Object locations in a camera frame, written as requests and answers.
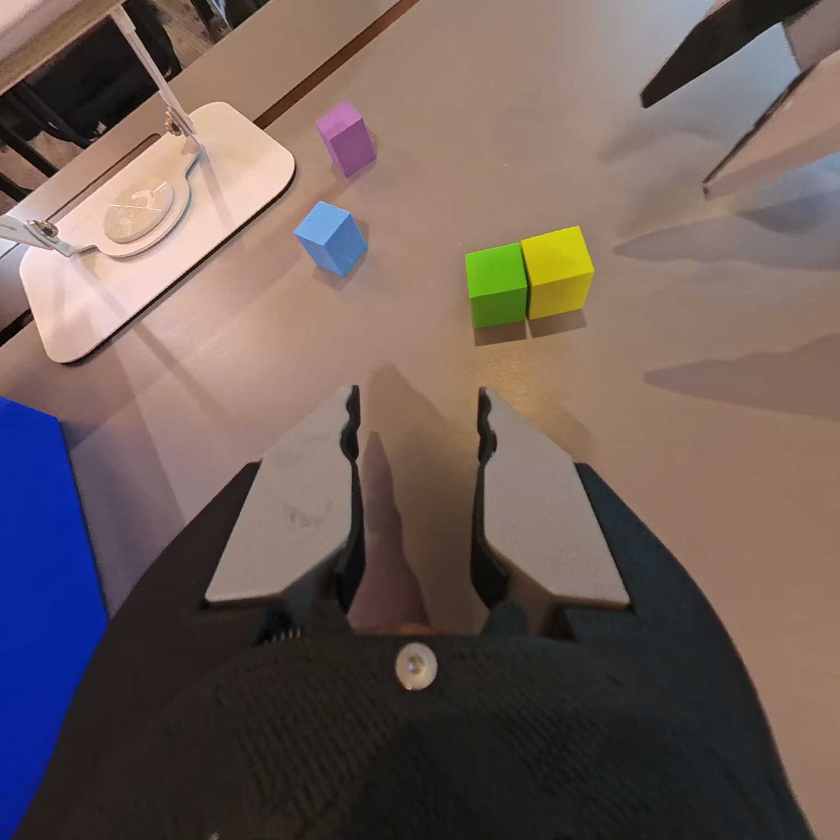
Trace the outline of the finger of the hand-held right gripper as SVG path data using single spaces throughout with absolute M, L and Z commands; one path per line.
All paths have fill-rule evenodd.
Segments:
M 838 152 L 839 64 L 802 72 L 702 183 L 716 199 Z
M 838 51 L 839 2 L 716 2 L 641 91 L 642 107 L 654 106 L 775 26 L 782 27 L 798 69 L 809 70 Z

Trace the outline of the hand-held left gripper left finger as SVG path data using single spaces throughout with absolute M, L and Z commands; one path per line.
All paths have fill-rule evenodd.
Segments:
M 331 595 L 348 613 L 364 576 L 358 430 L 344 385 L 260 460 L 206 589 L 210 606 L 273 604 L 294 623 Z

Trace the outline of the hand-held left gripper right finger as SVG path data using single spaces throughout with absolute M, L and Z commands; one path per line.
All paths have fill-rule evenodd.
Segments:
M 488 610 L 625 611 L 631 597 L 577 462 L 498 393 L 478 394 L 478 472 L 469 573 Z

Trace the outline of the green foam cube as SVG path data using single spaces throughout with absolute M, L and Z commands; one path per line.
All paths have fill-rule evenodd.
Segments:
M 475 329 L 526 320 L 529 279 L 520 243 L 468 253 L 465 269 Z

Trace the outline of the yellow foam cube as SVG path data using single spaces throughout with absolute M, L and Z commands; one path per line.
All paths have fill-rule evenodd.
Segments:
M 595 269 L 580 226 L 520 242 L 529 283 L 528 319 L 583 309 Z

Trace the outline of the blue foam cube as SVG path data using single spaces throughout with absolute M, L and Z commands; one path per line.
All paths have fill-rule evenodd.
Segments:
M 352 214 L 324 201 L 314 204 L 294 230 L 316 266 L 346 277 L 369 246 Z

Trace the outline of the purple foam cube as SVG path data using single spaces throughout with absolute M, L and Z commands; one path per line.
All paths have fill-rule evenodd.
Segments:
M 376 160 L 373 139 L 362 115 L 342 101 L 315 122 L 332 161 L 345 177 L 352 177 Z

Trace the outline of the blue plastic bin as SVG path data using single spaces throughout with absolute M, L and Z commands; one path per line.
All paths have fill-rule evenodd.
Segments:
M 108 620 L 60 421 L 2 397 L 2 839 L 40 786 Z

